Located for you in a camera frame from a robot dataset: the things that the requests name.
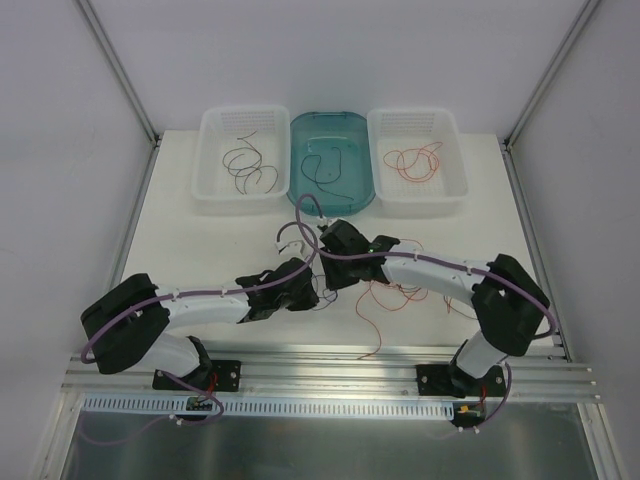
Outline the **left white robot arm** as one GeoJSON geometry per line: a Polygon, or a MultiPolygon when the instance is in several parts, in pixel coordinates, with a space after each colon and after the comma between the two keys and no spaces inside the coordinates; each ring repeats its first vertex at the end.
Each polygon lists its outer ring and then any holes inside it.
{"type": "Polygon", "coordinates": [[[200,339],[177,337],[173,330],[244,325],[280,310],[311,310],[319,302],[312,277],[309,263],[300,258],[215,290],[163,290],[148,274],[135,274],[82,313],[87,344],[81,360],[96,364],[104,375],[134,366],[151,368],[157,390],[204,390],[214,377],[213,360],[200,339]]]}

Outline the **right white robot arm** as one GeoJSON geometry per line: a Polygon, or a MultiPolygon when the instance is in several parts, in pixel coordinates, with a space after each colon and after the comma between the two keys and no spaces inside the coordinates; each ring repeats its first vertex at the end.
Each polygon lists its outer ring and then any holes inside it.
{"type": "Polygon", "coordinates": [[[394,284],[439,293],[473,309],[478,332],[449,364],[427,376],[428,386],[440,395],[473,394],[491,368],[523,356],[541,338],[540,324],[550,318],[549,299],[512,256],[500,254],[487,262],[447,258],[395,237],[368,240],[345,220],[320,231],[320,256],[330,289],[360,281],[394,284]]]}

